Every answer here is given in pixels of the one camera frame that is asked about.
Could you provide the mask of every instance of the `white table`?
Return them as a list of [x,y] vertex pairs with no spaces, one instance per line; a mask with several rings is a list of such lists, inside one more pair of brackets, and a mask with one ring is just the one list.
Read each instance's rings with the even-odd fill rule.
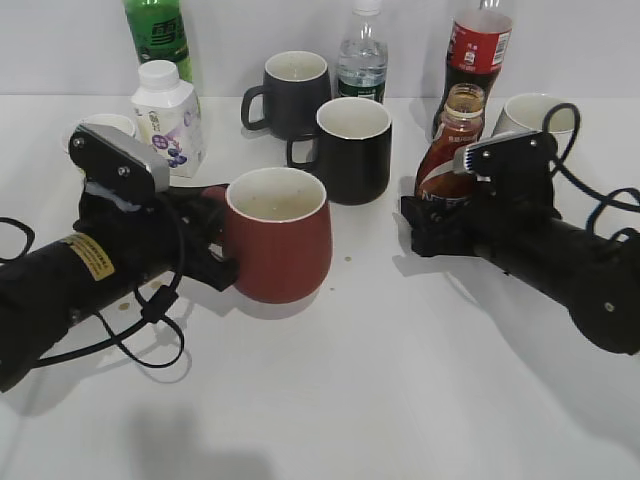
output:
[[[601,191],[637,186],[640,99],[575,101],[571,167]],[[208,158],[176,184],[284,164],[282,142],[242,133],[239,99],[202,103]],[[638,359],[598,350],[561,306],[482,260],[410,253],[397,202],[435,104],[387,101],[391,183],[370,205],[331,206],[334,261],[316,297],[267,306],[185,281],[171,311],[187,338],[177,366],[144,372],[112,349],[0,396],[0,480],[640,478]],[[70,231],[81,190],[60,132],[129,114],[128,99],[7,96],[0,111],[0,214],[33,226],[41,246]],[[594,206],[562,180],[557,200],[580,225]],[[601,233],[639,224],[611,212]],[[137,318],[123,302],[105,312],[117,330]],[[55,351],[104,335],[91,319]],[[129,345],[160,361],[173,342],[147,327]]]

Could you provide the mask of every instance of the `yellow warning label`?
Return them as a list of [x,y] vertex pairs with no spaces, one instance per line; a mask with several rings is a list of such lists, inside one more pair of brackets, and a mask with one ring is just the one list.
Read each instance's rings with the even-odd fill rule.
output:
[[69,245],[71,250],[80,257],[96,282],[107,278],[116,271],[107,253],[89,235],[74,233],[61,242]]

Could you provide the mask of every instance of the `screw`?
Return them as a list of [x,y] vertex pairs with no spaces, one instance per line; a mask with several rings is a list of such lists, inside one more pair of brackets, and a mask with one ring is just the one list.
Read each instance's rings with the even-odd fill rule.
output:
[[80,310],[77,310],[75,308],[71,309],[69,311],[69,317],[71,318],[71,322],[73,322],[73,325],[77,325],[78,323],[80,323]]

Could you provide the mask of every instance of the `mug rim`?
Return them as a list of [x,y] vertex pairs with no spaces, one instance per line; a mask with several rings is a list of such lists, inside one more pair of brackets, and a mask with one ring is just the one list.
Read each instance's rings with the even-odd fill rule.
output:
[[76,128],[78,128],[78,125],[82,125],[83,123],[96,123],[95,120],[101,118],[101,119],[105,119],[105,118],[118,118],[118,119],[126,119],[127,120],[127,126],[129,127],[127,131],[124,131],[118,127],[116,127],[113,124],[110,123],[104,123],[101,121],[98,121],[97,124],[98,125],[105,125],[108,127],[113,127],[113,128],[118,128],[118,130],[120,130],[121,132],[126,133],[127,135],[129,135],[130,137],[133,138],[137,138],[138,137],[138,128],[136,126],[136,123],[129,118],[126,115],[122,115],[121,113],[108,113],[108,112],[103,112],[103,113],[94,113],[91,114],[87,117],[82,117],[79,120],[76,120],[72,123],[70,123],[69,125],[66,126],[66,128],[62,131],[62,133],[60,134],[60,148],[62,148],[62,151],[64,151],[64,153],[68,154],[69,153],[69,139],[71,138],[71,135],[73,135],[73,132],[75,132]]
[[[535,131],[536,129],[531,128],[529,125],[525,125],[522,122],[516,120],[513,115],[511,114],[511,112],[509,112],[509,106],[512,104],[512,102],[515,102],[517,100],[521,100],[523,98],[539,98],[539,97],[546,97],[547,99],[550,100],[555,100],[558,104],[560,103],[565,103],[566,100],[563,100],[561,98],[558,97],[554,97],[553,95],[550,95],[548,93],[541,93],[541,92],[529,92],[529,93],[520,93],[518,95],[514,95],[513,97],[510,97],[507,99],[507,101],[504,104],[503,110],[505,115],[507,116],[507,118],[509,120],[511,120],[513,123],[515,123],[516,125],[522,127],[522,128],[526,128],[527,130],[531,130],[531,131]],[[554,134],[554,135],[564,135],[564,134],[568,134],[573,132],[575,127],[573,128],[569,128],[567,130],[549,130],[549,133]]]
[[[311,180],[314,184],[316,184],[317,186],[320,187],[320,191],[322,192],[321,201],[318,202],[318,205],[313,210],[311,210],[310,212],[307,212],[304,215],[300,215],[298,217],[287,218],[285,220],[269,220],[269,219],[265,219],[265,218],[258,218],[258,217],[254,217],[252,215],[247,215],[246,213],[240,211],[240,209],[238,209],[233,204],[233,202],[231,201],[231,192],[232,192],[232,190],[234,188],[237,188],[237,184],[242,180],[246,180],[247,177],[250,177],[252,175],[259,175],[259,174],[262,174],[262,173],[264,173],[266,171],[273,171],[273,170],[278,170],[278,171],[281,171],[281,172],[291,173],[293,175],[298,175],[300,177],[305,177],[305,178]],[[253,222],[258,222],[258,223],[266,223],[266,224],[288,224],[288,223],[300,222],[300,221],[305,220],[307,218],[310,218],[310,217],[314,216],[316,213],[318,213],[327,203],[327,189],[325,188],[324,184],[320,180],[318,180],[316,177],[314,177],[310,173],[307,173],[307,172],[305,172],[303,170],[298,170],[298,169],[289,168],[289,167],[266,167],[266,168],[258,168],[256,170],[250,170],[248,172],[245,172],[242,175],[240,175],[238,178],[236,178],[234,181],[232,181],[229,184],[229,186],[226,188],[225,200],[226,200],[226,203],[227,203],[227,205],[229,206],[229,208],[231,210],[233,210],[235,213],[240,215],[242,218],[246,218],[247,220],[251,220]]]
[[[317,58],[317,59],[322,61],[322,64],[324,65],[324,67],[323,67],[322,71],[320,73],[318,73],[317,75],[315,75],[313,77],[302,78],[302,79],[282,78],[282,77],[280,77],[278,75],[274,75],[273,72],[269,71],[269,62],[275,60],[277,57],[290,55],[290,54],[304,54],[304,55],[315,57],[315,58]],[[327,72],[328,69],[329,69],[329,64],[327,63],[327,61],[321,55],[318,55],[317,53],[314,53],[314,52],[309,52],[307,50],[287,50],[286,52],[276,53],[275,55],[272,55],[271,57],[269,57],[266,62],[264,62],[264,71],[267,72],[270,77],[273,77],[276,80],[280,80],[281,82],[288,82],[288,83],[310,82],[311,80],[315,80],[316,78],[322,77]]]
[[[332,105],[335,105],[337,103],[345,103],[345,102],[352,102],[352,103],[361,103],[361,104],[367,104],[367,105],[372,105],[372,103],[376,106],[376,108],[378,108],[380,111],[384,112],[384,114],[387,117],[387,122],[384,126],[384,128],[382,128],[380,131],[374,133],[374,134],[370,134],[370,135],[363,135],[363,136],[349,136],[349,135],[342,135],[339,134],[337,132],[331,131],[330,129],[326,128],[326,126],[322,125],[322,122],[320,121],[320,115],[322,114],[322,112],[324,112],[326,109],[331,108]],[[391,127],[392,122],[392,118],[391,118],[391,112],[389,112],[389,110],[387,109],[387,107],[385,107],[384,105],[382,105],[379,102],[376,102],[375,100],[371,100],[369,98],[362,98],[362,97],[339,97],[339,98],[334,98],[333,100],[329,100],[328,102],[325,102],[316,112],[316,123],[318,124],[318,126],[327,134],[331,135],[332,137],[336,137],[336,138],[341,138],[343,140],[368,140],[370,138],[375,138],[378,137],[380,135],[382,135],[383,133],[385,133],[387,130],[389,130],[389,128]]]

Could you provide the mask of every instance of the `coca-cola bottle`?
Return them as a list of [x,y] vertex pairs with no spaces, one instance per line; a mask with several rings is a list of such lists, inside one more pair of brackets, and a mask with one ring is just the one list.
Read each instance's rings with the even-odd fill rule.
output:
[[416,175],[416,197],[451,208],[473,193],[475,177],[453,173],[453,156],[458,148],[478,139],[484,124],[484,102],[484,92],[477,85],[463,83],[451,88],[442,122]]
[[485,102],[488,99],[511,37],[513,2],[481,0],[479,8],[462,10],[454,18],[444,94],[433,118],[432,136],[438,131],[440,115],[453,85],[472,83],[484,90]]

